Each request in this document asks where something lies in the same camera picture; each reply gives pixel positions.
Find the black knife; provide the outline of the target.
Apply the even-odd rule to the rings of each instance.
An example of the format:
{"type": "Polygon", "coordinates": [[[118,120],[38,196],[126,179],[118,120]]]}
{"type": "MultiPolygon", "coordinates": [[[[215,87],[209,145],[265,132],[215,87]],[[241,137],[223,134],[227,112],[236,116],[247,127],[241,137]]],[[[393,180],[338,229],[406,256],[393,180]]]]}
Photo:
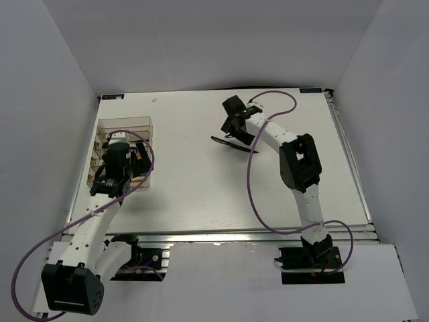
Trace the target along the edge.
{"type": "Polygon", "coordinates": [[[222,140],[222,139],[220,139],[220,138],[218,138],[218,137],[211,136],[210,138],[211,138],[211,140],[213,140],[214,142],[219,143],[219,144],[222,144],[222,145],[224,145],[224,146],[229,146],[229,147],[231,147],[232,149],[239,150],[239,151],[242,151],[242,152],[247,152],[247,153],[250,153],[250,152],[251,152],[251,149],[250,149],[250,148],[247,148],[247,147],[240,146],[240,145],[235,144],[235,143],[232,143],[232,142],[228,142],[228,141],[222,140]]]}

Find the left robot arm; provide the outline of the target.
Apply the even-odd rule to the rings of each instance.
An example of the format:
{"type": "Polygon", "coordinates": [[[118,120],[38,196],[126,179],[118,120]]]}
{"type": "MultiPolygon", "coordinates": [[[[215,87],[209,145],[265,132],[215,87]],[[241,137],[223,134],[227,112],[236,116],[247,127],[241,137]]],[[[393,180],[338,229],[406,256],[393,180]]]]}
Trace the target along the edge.
{"type": "Polygon", "coordinates": [[[125,241],[106,246],[104,238],[133,178],[141,174],[135,148],[128,141],[109,144],[103,155],[103,172],[90,190],[86,213],[72,240],[54,264],[46,264],[41,278],[52,311],[95,315],[101,307],[105,284],[125,265],[136,267],[141,250],[125,241]]]}

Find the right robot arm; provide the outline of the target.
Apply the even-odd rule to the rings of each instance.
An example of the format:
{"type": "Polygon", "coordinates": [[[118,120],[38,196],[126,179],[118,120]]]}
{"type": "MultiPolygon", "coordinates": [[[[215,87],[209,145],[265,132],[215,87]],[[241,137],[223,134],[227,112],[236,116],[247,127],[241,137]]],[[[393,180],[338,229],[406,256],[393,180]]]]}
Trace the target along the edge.
{"type": "Polygon", "coordinates": [[[258,213],[251,192],[251,165],[255,147],[262,141],[278,153],[280,177],[294,196],[300,217],[301,228],[294,233],[301,234],[303,261],[310,267],[319,267],[327,259],[332,250],[332,238],[324,225],[320,200],[319,182],[322,172],[314,139],[311,135],[294,134],[273,119],[293,112],[298,102],[289,93],[283,93],[291,98],[292,107],[267,116],[261,105],[250,100],[247,104],[238,96],[232,96],[223,102],[227,118],[221,130],[233,138],[249,146],[250,153],[247,161],[246,185],[251,208],[257,220],[268,231],[285,235],[285,231],[276,230],[266,224],[258,213]]]}

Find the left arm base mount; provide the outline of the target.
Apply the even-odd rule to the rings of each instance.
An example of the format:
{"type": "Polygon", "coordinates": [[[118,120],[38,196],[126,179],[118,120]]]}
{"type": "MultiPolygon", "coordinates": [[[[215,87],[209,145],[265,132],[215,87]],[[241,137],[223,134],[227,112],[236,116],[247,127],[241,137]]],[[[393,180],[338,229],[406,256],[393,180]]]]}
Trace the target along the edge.
{"type": "Polygon", "coordinates": [[[138,236],[132,234],[119,234],[106,239],[105,249],[113,242],[125,242],[130,245],[131,257],[120,267],[122,272],[117,272],[111,281],[161,282],[164,279],[166,273],[162,272],[163,249],[142,247],[138,236]]]}

